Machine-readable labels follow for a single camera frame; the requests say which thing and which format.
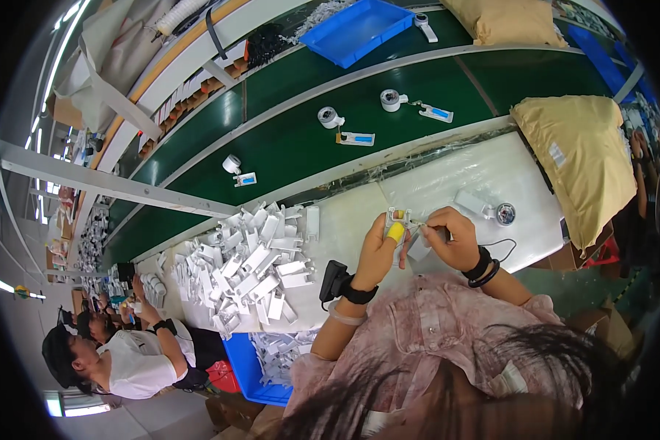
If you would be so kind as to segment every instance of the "black wristband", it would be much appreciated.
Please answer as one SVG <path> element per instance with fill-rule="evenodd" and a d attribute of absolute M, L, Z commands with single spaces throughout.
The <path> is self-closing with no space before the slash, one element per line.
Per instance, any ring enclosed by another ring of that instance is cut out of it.
<path fill-rule="evenodd" d="M 354 290 L 352 286 L 350 286 L 350 283 L 352 283 L 354 278 L 355 276 L 352 275 L 342 283 L 342 286 L 340 286 L 340 295 L 347 298 L 352 304 L 364 305 L 370 302 L 374 295 L 377 294 L 378 286 L 374 286 L 370 291 Z"/>
<path fill-rule="evenodd" d="M 469 280 L 469 283 L 467 283 L 467 285 L 472 287 L 473 289 L 476 289 L 477 287 L 482 287 L 486 283 L 490 282 L 491 279 L 496 276 L 496 272 L 498 272 L 499 268 L 501 267 L 501 263 L 496 258 L 494 258 L 492 261 L 490 261 L 490 263 L 492 263 L 492 262 L 494 263 L 494 266 L 493 266 L 493 268 L 491 268 L 491 272 L 489 272 L 488 275 L 486 275 L 484 278 L 482 278 L 478 281 Z"/>
<path fill-rule="evenodd" d="M 489 263 L 491 263 L 491 254 L 484 246 L 480 246 L 479 262 L 476 263 L 474 269 L 467 270 L 462 274 L 470 281 L 472 281 L 473 279 L 477 279 L 482 275 L 484 275 L 484 272 L 486 272 L 486 268 L 489 267 Z"/>
<path fill-rule="evenodd" d="M 170 332 L 173 333 L 174 336 L 176 336 L 179 332 L 176 330 L 176 326 L 174 325 L 174 322 L 171 319 L 167 319 L 166 321 L 161 320 L 154 324 L 154 333 L 157 332 L 159 329 L 169 329 Z"/>

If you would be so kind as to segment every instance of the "blue plastic tray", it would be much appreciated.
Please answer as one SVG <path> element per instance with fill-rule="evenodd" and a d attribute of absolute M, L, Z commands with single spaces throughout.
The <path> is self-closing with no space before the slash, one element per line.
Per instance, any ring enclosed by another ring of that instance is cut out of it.
<path fill-rule="evenodd" d="M 266 385 L 259 383 L 262 367 L 257 360 L 257 352 L 247 333 L 235 333 L 228 341 L 222 341 L 230 358 L 232 370 L 247 400 L 267 405 L 286 406 L 293 387 Z"/>
<path fill-rule="evenodd" d="M 360 0 L 300 38 L 311 51 L 347 68 L 413 24 L 414 13 L 379 0 Z"/>

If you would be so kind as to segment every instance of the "sticker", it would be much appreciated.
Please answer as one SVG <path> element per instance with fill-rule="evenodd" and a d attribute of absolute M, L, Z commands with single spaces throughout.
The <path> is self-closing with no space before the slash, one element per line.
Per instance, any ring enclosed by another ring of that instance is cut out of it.
<path fill-rule="evenodd" d="M 565 162 L 567 162 L 567 158 L 564 157 L 564 154 L 562 154 L 562 150 L 560 150 L 560 147 L 554 142 L 552 145 L 550 145 L 547 152 L 550 153 L 550 156 L 552 156 L 556 167 L 560 168 L 564 165 Z"/>

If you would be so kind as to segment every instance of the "green conveyor belt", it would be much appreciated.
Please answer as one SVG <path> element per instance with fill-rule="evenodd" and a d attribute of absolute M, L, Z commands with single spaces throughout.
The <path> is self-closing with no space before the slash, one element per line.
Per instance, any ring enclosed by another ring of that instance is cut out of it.
<path fill-rule="evenodd" d="M 354 70 L 399 56 L 471 44 L 469 36 L 451 14 L 439 11 L 429 13 L 429 17 L 439 36 L 438 44 L 428 45 L 422 34 L 411 29 L 382 44 L 346 70 L 307 48 L 266 66 L 247 79 L 247 117 L 253 118 L 299 93 Z M 578 54 L 523 50 L 466 54 L 459 58 L 482 85 L 500 115 L 527 96 L 611 96 L 589 60 Z M 386 113 L 378 103 L 379 92 L 386 88 L 454 111 L 455 119 L 447 125 L 419 116 L 416 108 L 408 106 L 396 113 Z M 159 184 L 188 159 L 240 125 L 241 94 L 241 85 L 235 86 L 189 118 L 152 154 L 134 179 Z M 335 132 L 324 129 L 316 119 L 317 110 L 326 105 L 333 106 L 347 119 L 343 130 L 376 133 L 375 145 L 335 144 Z M 492 117 L 455 59 L 427 61 L 365 78 L 302 103 L 223 146 L 168 188 L 237 205 L 363 155 Z M 259 183 L 234 188 L 231 176 L 220 167 L 228 154 L 235 154 L 242 160 L 243 171 L 255 171 Z M 123 170 L 121 175 L 129 173 Z M 134 203 L 116 201 L 110 210 L 111 228 L 134 206 Z M 145 206 L 108 244 L 104 264 L 132 259 L 205 218 Z"/>

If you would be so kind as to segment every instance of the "white workbench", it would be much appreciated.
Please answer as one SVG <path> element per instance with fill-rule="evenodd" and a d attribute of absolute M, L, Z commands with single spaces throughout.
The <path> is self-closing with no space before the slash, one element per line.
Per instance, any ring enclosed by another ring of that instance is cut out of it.
<path fill-rule="evenodd" d="M 306 243 L 303 252 L 313 259 L 316 283 L 286 290 L 286 300 L 299 319 L 288 325 L 282 318 L 262 326 L 255 312 L 243 317 L 238 332 L 248 331 L 300 331 L 321 325 L 327 312 L 320 308 L 318 293 L 328 260 L 347 265 L 350 273 L 357 268 L 364 235 L 374 219 L 389 206 L 410 208 L 412 218 L 425 220 L 434 210 L 452 203 L 460 188 L 469 189 L 494 205 L 511 203 L 517 217 L 509 227 L 500 227 L 494 220 L 484 220 L 456 208 L 470 217 L 476 226 L 478 243 L 493 243 L 504 238 L 517 242 L 511 256 L 502 263 L 508 272 L 515 272 L 540 260 L 562 247 L 560 219 L 562 210 L 557 199 L 548 191 L 536 163 L 526 150 L 517 133 L 467 147 L 461 151 L 427 163 L 411 171 L 351 189 L 320 201 L 321 224 L 318 243 Z M 512 247 L 506 242 L 489 248 L 491 255 L 503 259 Z M 202 305 L 183 301 L 170 268 L 176 252 L 183 253 L 185 243 L 167 249 L 167 260 L 162 277 L 167 286 L 164 309 L 171 315 L 185 319 L 194 327 L 212 329 L 208 322 L 208 309 Z M 138 272 L 155 272 L 157 256 L 138 264 Z M 421 262 L 409 259 L 406 270 L 392 268 L 381 287 L 392 285 L 413 274 L 449 270 L 434 252 Z"/>

